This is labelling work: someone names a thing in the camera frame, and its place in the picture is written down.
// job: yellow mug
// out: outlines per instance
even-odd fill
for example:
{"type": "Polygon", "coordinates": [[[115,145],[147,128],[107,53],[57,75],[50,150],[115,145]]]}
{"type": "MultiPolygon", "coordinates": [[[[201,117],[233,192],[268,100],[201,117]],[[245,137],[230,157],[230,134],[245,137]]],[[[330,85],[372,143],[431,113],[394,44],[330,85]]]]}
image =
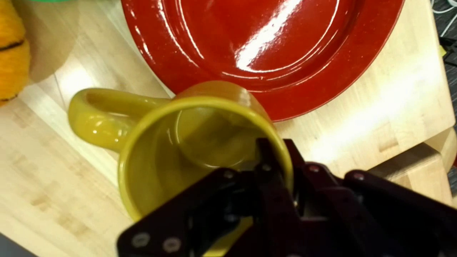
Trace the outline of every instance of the yellow mug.
{"type": "Polygon", "coordinates": [[[255,138],[265,137],[291,188],[283,138],[260,103],[227,81],[195,84],[173,100],[108,88],[78,91],[68,121],[83,140],[117,151],[118,190],[140,220],[217,167],[253,168],[255,138]]]}

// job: mug handle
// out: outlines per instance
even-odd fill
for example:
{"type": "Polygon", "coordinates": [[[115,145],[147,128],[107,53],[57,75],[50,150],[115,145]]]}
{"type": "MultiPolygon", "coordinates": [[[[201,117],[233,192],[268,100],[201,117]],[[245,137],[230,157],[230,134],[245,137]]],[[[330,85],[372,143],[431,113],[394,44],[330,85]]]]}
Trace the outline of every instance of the mug handle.
{"type": "Polygon", "coordinates": [[[134,124],[168,101],[110,88],[85,88],[71,98],[68,123],[80,138],[118,153],[134,124]]]}

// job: red plate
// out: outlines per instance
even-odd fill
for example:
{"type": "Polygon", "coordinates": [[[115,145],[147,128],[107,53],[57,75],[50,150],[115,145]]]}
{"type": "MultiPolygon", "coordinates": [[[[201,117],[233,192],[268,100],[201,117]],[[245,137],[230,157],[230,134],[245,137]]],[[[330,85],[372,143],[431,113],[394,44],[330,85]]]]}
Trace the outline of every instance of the red plate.
{"type": "Polygon", "coordinates": [[[123,0],[133,38],[174,93],[248,88],[273,120],[304,114],[374,60],[402,0],[123,0]]]}

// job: wooden table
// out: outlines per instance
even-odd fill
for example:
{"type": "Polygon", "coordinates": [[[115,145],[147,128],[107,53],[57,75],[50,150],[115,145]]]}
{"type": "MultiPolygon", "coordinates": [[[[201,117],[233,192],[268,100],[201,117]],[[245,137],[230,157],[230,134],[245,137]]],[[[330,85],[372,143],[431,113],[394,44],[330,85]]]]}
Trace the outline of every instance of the wooden table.
{"type": "MultiPolygon", "coordinates": [[[[118,0],[15,5],[33,63],[28,87],[0,108],[0,232],[37,255],[114,255],[130,224],[115,190],[115,154],[71,133],[68,100],[85,87],[168,94],[138,55],[118,0]]],[[[405,0],[371,67],[331,103],[277,128],[307,160],[341,175],[452,124],[428,0],[405,0]]]]}

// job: mug rim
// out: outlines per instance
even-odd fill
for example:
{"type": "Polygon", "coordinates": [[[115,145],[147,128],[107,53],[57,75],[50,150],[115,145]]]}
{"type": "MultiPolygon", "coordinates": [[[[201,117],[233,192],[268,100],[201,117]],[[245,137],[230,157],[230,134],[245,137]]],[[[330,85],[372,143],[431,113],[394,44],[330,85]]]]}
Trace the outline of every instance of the mug rim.
{"type": "Polygon", "coordinates": [[[131,188],[128,185],[128,171],[127,167],[130,164],[130,155],[133,153],[133,147],[135,145],[137,140],[144,134],[144,131],[148,128],[148,125],[171,113],[191,108],[191,107],[214,107],[220,110],[233,111],[247,120],[250,120],[254,125],[261,127],[263,133],[265,133],[267,138],[270,141],[274,140],[273,150],[278,155],[278,161],[284,170],[284,180],[285,187],[291,191],[293,185],[293,170],[291,170],[291,160],[287,151],[287,147],[280,137],[280,134],[275,131],[274,125],[268,120],[268,117],[263,117],[257,111],[241,105],[238,103],[234,103],[233,100],[213,97],[213,95],[193,95],[193,97],[184,97],[184,98],[174,98],[170,103],[160,105],[145,115],[141,117],[141,120],[130,130],[124,140],[124,145],[121,147],[121,151],[118,154],[118,165],[117,165],[117,184],[120,191],[120,198],[124,204],[124,208],[127,210],[128,215],[138,221],[145,214],[141,214],[134,204],[131,188]]]}

